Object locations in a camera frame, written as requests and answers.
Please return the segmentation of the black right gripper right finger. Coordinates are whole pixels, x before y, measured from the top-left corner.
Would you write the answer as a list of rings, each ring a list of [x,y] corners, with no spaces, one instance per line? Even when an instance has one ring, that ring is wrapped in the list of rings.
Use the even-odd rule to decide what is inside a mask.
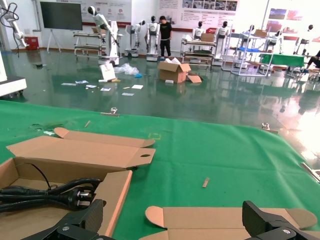
[[[253,202],[242,203],[242,224],[251,240],[313,240],[284,217],[260,210]]]

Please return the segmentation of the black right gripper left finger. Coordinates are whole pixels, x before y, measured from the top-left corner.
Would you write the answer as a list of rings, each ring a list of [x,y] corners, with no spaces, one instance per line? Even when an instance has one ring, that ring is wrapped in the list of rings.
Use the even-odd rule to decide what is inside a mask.
[[[25,237],[25,240],[110,240],[98,230],[103,222],[106,202],[96,199],[87,208],[66,214],[57,224]]]

